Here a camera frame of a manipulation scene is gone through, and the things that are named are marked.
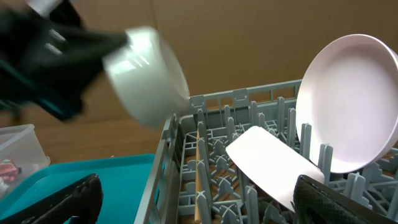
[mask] red object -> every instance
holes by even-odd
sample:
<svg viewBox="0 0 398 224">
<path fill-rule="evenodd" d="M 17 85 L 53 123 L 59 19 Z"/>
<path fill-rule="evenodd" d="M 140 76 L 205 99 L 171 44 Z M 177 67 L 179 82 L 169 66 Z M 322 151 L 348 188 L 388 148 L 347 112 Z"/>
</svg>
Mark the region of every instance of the red object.
<svg viewBox="0 0 398 224">
<path fill-rule="evenodd" d="M 5 181 L 14 181 L 21 173 L 21 168 L 18 168 L 12 160 L 5 159 L 0 163 L 0 177 Z"/>
</svg>

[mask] teal tray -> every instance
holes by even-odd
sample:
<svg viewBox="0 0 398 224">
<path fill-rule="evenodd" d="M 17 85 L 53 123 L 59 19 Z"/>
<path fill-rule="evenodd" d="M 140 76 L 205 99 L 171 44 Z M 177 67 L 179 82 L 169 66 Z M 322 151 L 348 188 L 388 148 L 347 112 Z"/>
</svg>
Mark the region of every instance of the teal tray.
<svg viewBox="0 0 398 224">
<path fill-rule="evenodd" d="M 155 155 L 147 154 L 70 162 L 44 168 L 0 201 L 0 220 L 88 174 L 98 174 L 104 199 L 97 223 L 134 223 L 154 158 Z"/>
</svg>

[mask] cardboard wall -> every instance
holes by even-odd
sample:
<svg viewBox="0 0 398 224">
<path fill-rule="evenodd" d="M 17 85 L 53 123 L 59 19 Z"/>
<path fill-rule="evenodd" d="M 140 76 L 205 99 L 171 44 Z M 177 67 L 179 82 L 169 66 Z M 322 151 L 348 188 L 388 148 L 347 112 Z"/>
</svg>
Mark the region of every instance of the cardboard wall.
<svg viewBox="0 0 398 224">
<path fill-rule="evenodd" d="M 80 0 L 74 5 L 88 29 L 158 28 L 180 60 L 191 95 L 302 78 L 316 54 L 346 34 L 373 35 L 398 52 L 395 0 Z M 85 114 L 69 125 L 129 119 L 104 75 L 83 97 Z M 1 124 L 7 125 L 2 115 Z M 64 126 L 32 105 L 24 109 L 23 123 Z"/>
</svg>

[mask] gray plastic rack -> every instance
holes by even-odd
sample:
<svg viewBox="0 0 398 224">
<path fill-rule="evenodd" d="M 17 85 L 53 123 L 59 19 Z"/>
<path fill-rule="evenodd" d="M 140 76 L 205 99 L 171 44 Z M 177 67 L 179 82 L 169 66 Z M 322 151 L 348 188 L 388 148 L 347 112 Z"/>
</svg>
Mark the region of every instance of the gray plastic rack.
<svg viewBox="0 0 398 224">
<path fill-rule="evenodd" d="M 311 125 L 303 124 L 302 142 L 295 126 L 295 104 L 301 80 L 224 91 L 190 98 L 188 111 L 165 122 L 135 224 L 178 223 L 194 215 L 197 200 L 201 222 L 222 224 L 295 223 L 292 212 L 267 195 L 233 165 L 225 147 L 253 125 L 277 136 L 292 150 L 309 159 Z M 289 89 L 291 98 L 277 96 L 277 90 Z M 270 100 L 250 101 L 251 95 L 265 93 Z M 222 105 L 231 98 L 231 105 Z M 208 108 L 208 101 L 218 108 Z M 195 160 L 199 147 L 200 161 Z M 318 167 L 325 175 L 325 185 L 341 192 L 369 209 L 398 220 L 398 149 L 392 148 L 381 159 L 344 179 L 330 174 L 333 147 L 320 146 Z M 195 192 L 196 171 L 203 191 Z M 159 197 L 155 203 L 156 189 Z"/>
</svg>

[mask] clear plastic box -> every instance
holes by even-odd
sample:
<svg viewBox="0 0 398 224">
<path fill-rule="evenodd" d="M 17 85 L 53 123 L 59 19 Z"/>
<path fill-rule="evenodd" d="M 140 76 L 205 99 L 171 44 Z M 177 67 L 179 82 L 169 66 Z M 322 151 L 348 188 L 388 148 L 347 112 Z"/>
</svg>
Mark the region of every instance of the clear plastic box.
<svg viewBox="0 0 398 224">
<path fill-rule="evenodd" d="M 33 124 L 0 128 L 0 200 L 49 164 L 34 128 Z"/>
</svg>

